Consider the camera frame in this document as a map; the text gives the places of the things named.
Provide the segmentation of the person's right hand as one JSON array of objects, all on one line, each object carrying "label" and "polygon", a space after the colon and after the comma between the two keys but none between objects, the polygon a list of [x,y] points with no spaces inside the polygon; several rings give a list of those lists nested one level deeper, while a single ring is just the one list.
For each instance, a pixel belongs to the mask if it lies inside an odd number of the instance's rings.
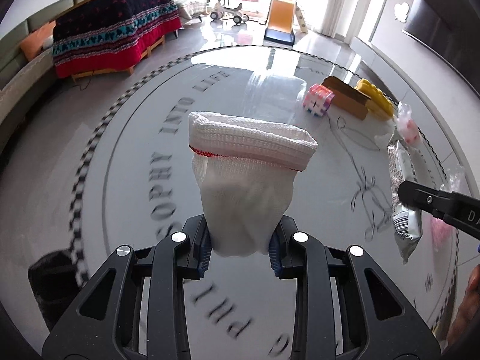
[{"label": "person's right hand", "polygon": [[476,266],[470,273],[469,283],[465,289],[465,296],[460,303],[456,317],[448,331],[448,345],[453,345],[459,340],[479,309],[479,273],[479,266]]}]

